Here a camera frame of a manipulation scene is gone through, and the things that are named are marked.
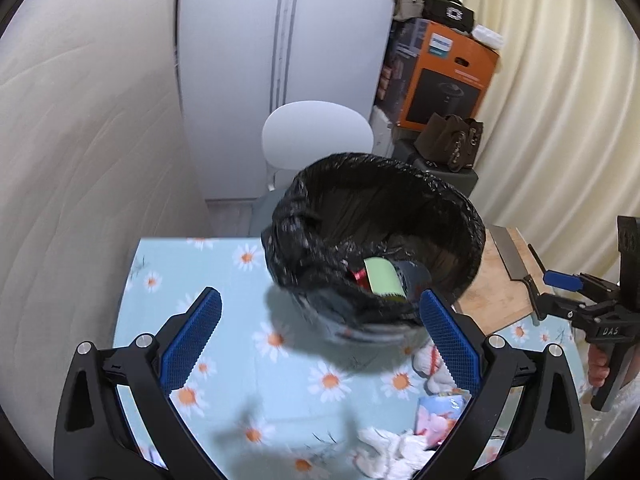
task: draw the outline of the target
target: white chair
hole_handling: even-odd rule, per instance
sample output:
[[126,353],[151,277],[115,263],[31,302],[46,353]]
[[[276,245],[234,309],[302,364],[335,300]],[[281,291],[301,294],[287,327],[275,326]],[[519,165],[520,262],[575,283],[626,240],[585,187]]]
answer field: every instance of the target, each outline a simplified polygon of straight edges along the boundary
[[324,101],[298,101],[278,108],[262,128],[268,193],[253,205],[250,236],[260,236],[271,223],[286,191],[275,189],[278,170],[300,171],[333,153],[371,153],[372,149],[369,123],[350,108]]

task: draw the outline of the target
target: wooden cutting board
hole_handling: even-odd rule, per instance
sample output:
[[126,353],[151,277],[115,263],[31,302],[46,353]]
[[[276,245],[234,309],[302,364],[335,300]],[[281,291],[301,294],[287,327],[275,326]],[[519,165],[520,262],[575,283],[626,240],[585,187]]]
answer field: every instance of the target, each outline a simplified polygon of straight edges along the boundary
[[[515,228],[508,231],[540,294],[551,292],[543,283],[542,270],[520,232]],[[486,335],[497,332],[533,312],[527,287],[522,282],[510,280],[489,230],[486,231],[482,261],[476,278],[458,300],[456,310],[471,316]]]

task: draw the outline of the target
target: cleaver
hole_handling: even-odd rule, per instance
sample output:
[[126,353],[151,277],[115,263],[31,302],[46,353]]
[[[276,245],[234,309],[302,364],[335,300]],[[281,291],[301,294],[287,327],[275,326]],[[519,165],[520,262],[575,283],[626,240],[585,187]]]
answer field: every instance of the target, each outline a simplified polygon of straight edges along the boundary
[[511,239],[509,231],[507,231],[505,227],[495,225],[490,225],[488,229],[494,239],[495,246],[500,253],[500,257],[504,263],[504,267],[509,273],[511,281],[522,282],[526,285],[527,292],[529,293],[529,301],[533,307],[531,319],[534,326],[539,326],[540,313],[538,312],[537,300],[540,293],[536,287],[536,282],[533,281],[530,272],[522,261],[518,248],[516,247],[516,244],[513,243],[513,239]]

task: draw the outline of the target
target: floor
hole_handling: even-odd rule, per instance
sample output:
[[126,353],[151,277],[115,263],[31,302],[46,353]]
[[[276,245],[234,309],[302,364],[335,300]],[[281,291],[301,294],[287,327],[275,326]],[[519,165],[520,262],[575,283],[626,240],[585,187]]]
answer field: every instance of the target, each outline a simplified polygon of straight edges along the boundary
[[207,200],[214,237],[247,237],[252,202],[252,200]]

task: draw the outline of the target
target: white logo on black bag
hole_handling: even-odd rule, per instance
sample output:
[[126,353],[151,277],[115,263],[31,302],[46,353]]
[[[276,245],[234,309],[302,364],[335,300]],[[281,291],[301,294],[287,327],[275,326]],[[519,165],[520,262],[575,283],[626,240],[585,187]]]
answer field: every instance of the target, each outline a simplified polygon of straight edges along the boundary
[[458,22],[462,19],[462,11],[455,7],[447,8],[447,16],[452,20],[457,20]]

